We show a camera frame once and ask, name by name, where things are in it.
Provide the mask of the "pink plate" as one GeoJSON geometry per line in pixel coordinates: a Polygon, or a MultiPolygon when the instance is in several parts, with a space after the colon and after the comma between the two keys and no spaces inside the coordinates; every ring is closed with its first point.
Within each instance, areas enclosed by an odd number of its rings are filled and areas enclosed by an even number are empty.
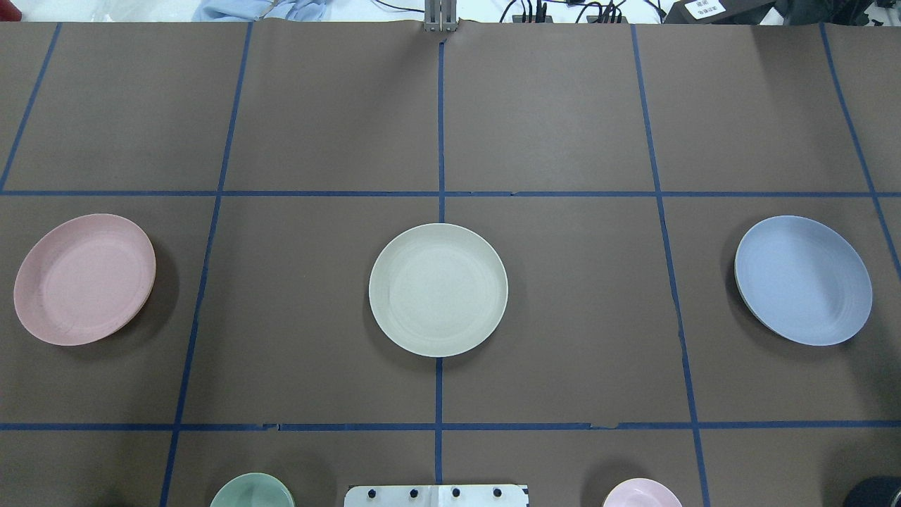
{"type": "Polygon", "coordinates": [[[78,216],[26,254],[14,280],[14,311],[42,342],[90,344],[141,311],[156,272],[153,244],[135,222],[113,214],[78,216]]]}

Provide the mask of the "black box with label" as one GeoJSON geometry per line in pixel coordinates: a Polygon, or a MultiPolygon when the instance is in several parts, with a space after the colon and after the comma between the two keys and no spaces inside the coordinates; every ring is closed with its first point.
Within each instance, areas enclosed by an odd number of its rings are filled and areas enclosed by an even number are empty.
{"type": "Polygon", "coordinates": [[[679,1],[664,25],[759,25],[776,1],[679,1]]]}

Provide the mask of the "blue plate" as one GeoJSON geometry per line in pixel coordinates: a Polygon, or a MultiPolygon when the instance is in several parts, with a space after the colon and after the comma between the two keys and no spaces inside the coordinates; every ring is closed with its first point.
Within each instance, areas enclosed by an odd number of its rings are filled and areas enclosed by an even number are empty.
{"type": "Polygon", "coordinates": [[[872,312],[872,280],[858,251],[805,216],[772,216],[750,227],[735,250],[733,273],[750,313],[798,344],[842,344],[872,312]]]}

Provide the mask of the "green bowl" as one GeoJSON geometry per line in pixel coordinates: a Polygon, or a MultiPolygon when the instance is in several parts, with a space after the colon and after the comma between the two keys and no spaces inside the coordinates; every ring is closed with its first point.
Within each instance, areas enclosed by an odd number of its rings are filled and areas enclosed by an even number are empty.
{"type": "Polygon", "coordinates": [[[263,472],[249,472],[226,482],[209,506],[296,506],[289,488],[263,472]]]}

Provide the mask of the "pink bowl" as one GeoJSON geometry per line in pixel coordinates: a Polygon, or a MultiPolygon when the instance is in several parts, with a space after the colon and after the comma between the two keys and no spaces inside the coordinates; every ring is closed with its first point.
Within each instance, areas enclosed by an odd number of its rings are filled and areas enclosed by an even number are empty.
{"type": "Polygon", "coordinates": [[[602,506],[682,506],[666,485],[648,478],[620,482],[606,495],[602,506]]]}

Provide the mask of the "black power strip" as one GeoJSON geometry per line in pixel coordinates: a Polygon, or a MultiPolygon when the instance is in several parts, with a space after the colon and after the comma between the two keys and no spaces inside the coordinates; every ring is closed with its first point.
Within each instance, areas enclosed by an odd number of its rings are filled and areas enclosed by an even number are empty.
{"type": "MultiPolygon", "coordinates": [[[[504,19],[504,23],[526,23],[529,20],[528,12],[523,12],[508,14],[504,19]]],[[[563,23],[563,25],[576,25],[576,23],[580,25],[627,25],[628,22],[628,18],[622,13],[606,13],[599,16],[598,10],[595,8],[582,14],[579,14],[579,12],[551,13],[549,11],[543,22],[538,22],[537,14],[532,13],[531,19],[531,23],[547,23],[548,25],[551,23],[563,23]]]]}

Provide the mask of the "dark blue pot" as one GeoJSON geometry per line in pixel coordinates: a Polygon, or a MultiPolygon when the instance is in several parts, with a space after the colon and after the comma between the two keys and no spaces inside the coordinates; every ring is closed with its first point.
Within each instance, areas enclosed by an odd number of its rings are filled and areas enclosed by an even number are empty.
{"type": "Polygon", "coordinates": [[[871,476],[847,493],[843,506],[900,506],[900,476],[871,476]]]}

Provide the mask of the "light blue cloth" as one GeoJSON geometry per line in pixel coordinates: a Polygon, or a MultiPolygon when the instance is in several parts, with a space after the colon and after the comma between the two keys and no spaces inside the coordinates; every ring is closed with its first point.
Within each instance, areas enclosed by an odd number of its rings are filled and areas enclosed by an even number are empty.
{"type": "Polygon", "coordinates": [[[268,18],[315,22],[327,1],[201,1],[193,22],[255,22],[268,18]]]}

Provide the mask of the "cream white plate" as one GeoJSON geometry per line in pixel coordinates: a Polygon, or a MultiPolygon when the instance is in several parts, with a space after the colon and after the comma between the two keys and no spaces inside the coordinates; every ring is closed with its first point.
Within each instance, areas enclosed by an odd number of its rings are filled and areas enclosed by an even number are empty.
{"type": "Polygon", "coordinates": [[[481,235],[429,223],[380,251],[367,295],[374,321],[396,346],[445,358],[476,349],[498,328],[508,307],[508,273],[481,235]]]}

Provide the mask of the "aluminium frame post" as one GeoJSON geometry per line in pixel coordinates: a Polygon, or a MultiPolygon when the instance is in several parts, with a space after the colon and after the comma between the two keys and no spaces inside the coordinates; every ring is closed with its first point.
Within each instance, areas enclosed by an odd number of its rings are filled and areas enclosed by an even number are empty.
{"type": "Polygon", "coordinates": [[[425,0],[424,31],[454,32],[459,26],[456,0],[425,0]]]}

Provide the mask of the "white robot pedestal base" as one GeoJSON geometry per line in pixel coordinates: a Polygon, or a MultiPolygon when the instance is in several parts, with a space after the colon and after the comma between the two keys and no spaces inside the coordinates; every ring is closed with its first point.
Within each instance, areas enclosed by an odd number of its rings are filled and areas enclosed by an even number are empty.
{"type": "Polygon", "coordinates": [[[351,487],[344,506],[529,506],[525,485],[408,484],[351,487]]]}

